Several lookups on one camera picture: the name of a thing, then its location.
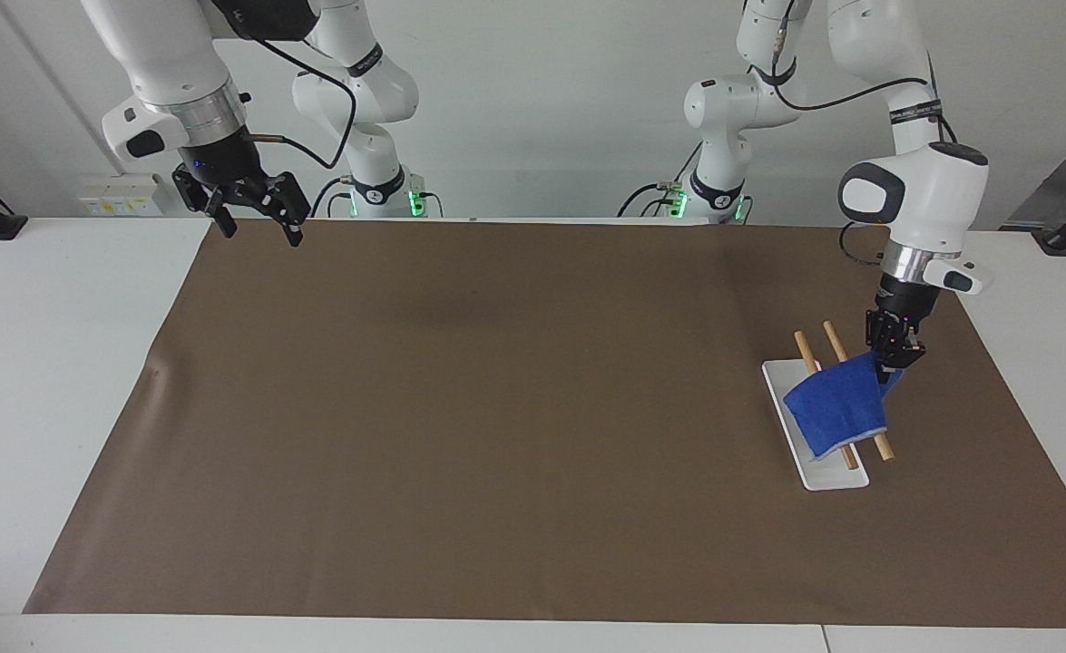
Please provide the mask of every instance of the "brown mat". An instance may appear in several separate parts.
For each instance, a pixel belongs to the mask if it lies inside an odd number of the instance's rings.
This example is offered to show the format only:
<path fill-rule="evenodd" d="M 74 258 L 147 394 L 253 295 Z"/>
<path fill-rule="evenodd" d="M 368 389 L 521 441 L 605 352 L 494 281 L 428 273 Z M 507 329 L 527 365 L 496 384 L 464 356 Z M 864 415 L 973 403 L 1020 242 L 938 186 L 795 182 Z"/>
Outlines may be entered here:
<path fill-rule="evenodd" d="M 860 344 L 834 230 L 308 231 L 206 236 L 27 613 L 1066 627 L 1066 489 L 954 297 L 898 461 L 800 485 L 759 366 Z"/>

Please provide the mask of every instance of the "blue cloth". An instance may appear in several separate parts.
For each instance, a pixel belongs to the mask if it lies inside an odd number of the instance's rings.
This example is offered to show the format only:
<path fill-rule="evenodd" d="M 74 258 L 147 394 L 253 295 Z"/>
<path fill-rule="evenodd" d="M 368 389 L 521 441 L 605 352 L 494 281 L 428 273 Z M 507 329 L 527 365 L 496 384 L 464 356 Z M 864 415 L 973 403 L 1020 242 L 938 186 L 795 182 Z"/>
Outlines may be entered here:
<path fill-rule="evenodd" d="M 787 393 L 787 408 L 794 414 L 814 459 L 835 450 L 885 432 L 888 418 L 884 397 L 903 371 L 881 386 L 873 353 L 852 358 L 810 375 Z"/>

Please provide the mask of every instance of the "white rectangular tray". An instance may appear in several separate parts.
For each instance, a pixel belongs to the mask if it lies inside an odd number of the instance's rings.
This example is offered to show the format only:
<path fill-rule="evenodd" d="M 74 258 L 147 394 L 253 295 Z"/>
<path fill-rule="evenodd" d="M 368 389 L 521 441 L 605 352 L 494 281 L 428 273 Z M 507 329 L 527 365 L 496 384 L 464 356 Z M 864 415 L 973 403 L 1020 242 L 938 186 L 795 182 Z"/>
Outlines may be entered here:
<path fill-rule="evenodd" d="M 860 458 L 859 452 L 856 451 L 856 461 L 859 462 L 856 470 L 847 470 L 847 463 L 843 461 L 843 454 L 839 451 L 822 460 L 814 460 L 814 454 L 811 454 L 811 447 L 807 445 L 806 439 L 803 439 L 794 414 L 791 414 L 790 409 L 782 403 L 782 397 L 787 396 L 791 388 L 807 379 L 807 369 L 803 361 L 768 360 L 762 363 L 762 375 L 765 376 L 765 387 L 771 390 L 771 398 L 778 412 L 778 422 L 782 423 L 782 434 L 787 436 L 787 445 L 790 446 L 791 458 L 795 459 L 803 487 L 809 491 L 868 487 L 870 479 L 868 471 L 863 470 L 863 459 Z"/>

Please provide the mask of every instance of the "wooden stick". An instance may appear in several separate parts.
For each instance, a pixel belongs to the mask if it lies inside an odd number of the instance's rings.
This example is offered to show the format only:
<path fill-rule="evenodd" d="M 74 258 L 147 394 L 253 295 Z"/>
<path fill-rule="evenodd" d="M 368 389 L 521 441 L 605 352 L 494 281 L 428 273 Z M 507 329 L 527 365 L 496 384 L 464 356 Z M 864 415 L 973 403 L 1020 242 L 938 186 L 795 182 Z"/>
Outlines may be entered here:
<path fill-rule="evenodd" d="M 807 376 L 819 372 L 819 368 L 814 364 L 814 353 L 811 352 L 811 344 L 807 342 L 807 334 L 803 331 L 795 331 L 795 343 L 798 345 L 800 356 L 803 356 L 803 364 L 807 366 Z M 849 470 L 859 470 L 856 451 L 850 444 L 843 446 L 843 461 L 847 463 Z"/>
<path fill-rule="evenodd" d="M 840 363 L 844 363 L 847 360 L 847 348 L 843 347 L 843 343 L 839 342 L 839 331 L 835 330 L 835 324 L 831 324 L 830 320 L 823 323 L 823 330 L 826 331 L 826 337 L 831 341 L 831 348 L 835 350 L 836 358 L 839 359 Z M 892 443 L 888 442 L 888 434 L 882 432 L 875 436 L 875 448 L 881 451 L 881 458 L 886 460 L 894 459 L 894 450 L 892 448 Z"/>

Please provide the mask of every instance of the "white electrical box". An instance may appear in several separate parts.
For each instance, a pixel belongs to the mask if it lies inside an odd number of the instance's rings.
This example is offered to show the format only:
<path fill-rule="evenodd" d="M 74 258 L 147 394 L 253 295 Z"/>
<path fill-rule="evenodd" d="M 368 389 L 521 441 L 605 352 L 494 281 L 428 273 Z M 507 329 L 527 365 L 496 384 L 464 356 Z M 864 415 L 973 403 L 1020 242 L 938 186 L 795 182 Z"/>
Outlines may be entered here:
<path fill-rule="evenodd" d="M 81 203 L 90 215 L 164 215 L 158 181 L 149 174 L 85 178 Z"/>

